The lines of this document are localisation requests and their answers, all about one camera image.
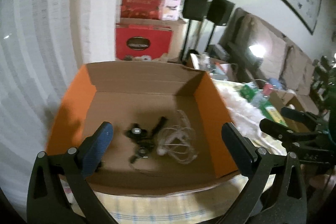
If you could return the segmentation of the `small pink white box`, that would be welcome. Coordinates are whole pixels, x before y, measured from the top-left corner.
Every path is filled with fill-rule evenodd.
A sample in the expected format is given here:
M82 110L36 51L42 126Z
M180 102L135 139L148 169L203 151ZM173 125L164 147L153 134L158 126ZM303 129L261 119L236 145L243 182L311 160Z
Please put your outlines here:
M181 8L181 0L165 0L162 10L162 20L177 21Z

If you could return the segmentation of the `left black speaker on stand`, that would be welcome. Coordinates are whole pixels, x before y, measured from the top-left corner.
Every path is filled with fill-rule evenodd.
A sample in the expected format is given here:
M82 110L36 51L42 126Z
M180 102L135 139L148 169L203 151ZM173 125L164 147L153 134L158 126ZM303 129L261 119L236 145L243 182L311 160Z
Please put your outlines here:
M208 0L184 0L182 16L184 19L188 19L189 21L185 34L185 40L179 55L179 61L181 64L184 62L191 24L193 21L202 22L204 20L207 11L207 2Z

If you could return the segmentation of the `orange cardboard box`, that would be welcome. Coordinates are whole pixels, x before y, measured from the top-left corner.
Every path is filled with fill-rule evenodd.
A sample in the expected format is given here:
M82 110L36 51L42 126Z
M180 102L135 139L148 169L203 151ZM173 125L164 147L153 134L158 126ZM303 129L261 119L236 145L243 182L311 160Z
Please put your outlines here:
M180 164L152 152L130 165L135 144L126 137L132 125L152 130L161 117L173 126L183 111L193 129L197 158ZM210 76L171 63L111 61L83 65L54 120L47 153L79 146L102 122L114 129L103 167L88 178L98 192L160 196L217 185L238 174L222 141L222 126L232 120Z

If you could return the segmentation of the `black speaker on stand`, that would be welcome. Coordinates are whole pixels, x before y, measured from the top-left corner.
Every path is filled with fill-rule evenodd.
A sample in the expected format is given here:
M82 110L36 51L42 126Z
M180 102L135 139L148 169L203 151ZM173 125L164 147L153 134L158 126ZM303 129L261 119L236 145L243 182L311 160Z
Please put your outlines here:
M181 64L184 62L191 24L193 21L202 22L204 20L207 11L207 2L208 0L184 0L182 16L184 19L188 19L189 21L185 34L185 40L179 55L179 61Z
M234 10L235 4L228 0L212 0L207 12L206 19L213 23L213 27L209 36L209 39L206 44L205 51L208 51L211 40L213 38L215 28L217 26L225 26Z

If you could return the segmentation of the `brown sofa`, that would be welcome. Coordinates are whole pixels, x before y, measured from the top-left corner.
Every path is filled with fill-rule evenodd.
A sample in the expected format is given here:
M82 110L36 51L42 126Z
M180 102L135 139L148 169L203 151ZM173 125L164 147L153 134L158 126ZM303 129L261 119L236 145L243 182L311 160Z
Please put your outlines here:
M319 113L310 97L313 61L274 26L237 8L219 44L239 65L242 81L248 81L248 77L278 80L286 92L295 93L304 111Z

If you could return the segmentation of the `large brown cardboard box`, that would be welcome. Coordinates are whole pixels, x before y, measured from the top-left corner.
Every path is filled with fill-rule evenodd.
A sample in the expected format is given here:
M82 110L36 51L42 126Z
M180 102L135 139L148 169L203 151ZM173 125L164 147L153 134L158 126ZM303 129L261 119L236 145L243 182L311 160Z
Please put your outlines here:
M183 46L185 30L187 26L187 23L183 19L178 19L176 21L169 21L169 20L154 20L154 19L121 18L120 23L170 27L173 34L171 37L171 43L167 53L167 58L169 60L173 60L179 57L180 51Z

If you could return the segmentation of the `brown cardboard box right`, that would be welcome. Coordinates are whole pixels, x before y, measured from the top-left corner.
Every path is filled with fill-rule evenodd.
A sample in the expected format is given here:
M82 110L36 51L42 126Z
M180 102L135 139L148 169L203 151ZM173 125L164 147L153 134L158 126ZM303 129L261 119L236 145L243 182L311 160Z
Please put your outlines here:
M310 96L293 94L283 90L273 90L270 94L269 101L279 113L283 107L293 106L294 109L298 111L318 114L318 108ZM291 130L297 132L309 132L309 129L301 122L295 122L283 116L281 116L281 118Z

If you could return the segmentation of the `right black speaker on stand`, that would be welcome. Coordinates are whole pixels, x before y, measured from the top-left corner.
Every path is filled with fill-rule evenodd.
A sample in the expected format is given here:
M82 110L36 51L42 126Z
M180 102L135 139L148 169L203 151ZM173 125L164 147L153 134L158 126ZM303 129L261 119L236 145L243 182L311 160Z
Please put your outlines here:
M207 12L206 19L213 23L213 27L209 36L209 39L206 44L205 51L208 51L211 40L213 38L215 28L217 26L225 26L234 10L235 4L228 0L212 0Z

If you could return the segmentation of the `red collection box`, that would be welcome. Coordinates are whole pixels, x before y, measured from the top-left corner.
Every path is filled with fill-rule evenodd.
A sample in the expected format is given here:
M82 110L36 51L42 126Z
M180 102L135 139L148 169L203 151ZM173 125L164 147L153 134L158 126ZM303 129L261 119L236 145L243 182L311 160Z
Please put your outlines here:
M116 25L116 57L149 57L168 53L173 31L170 27L139 24Z

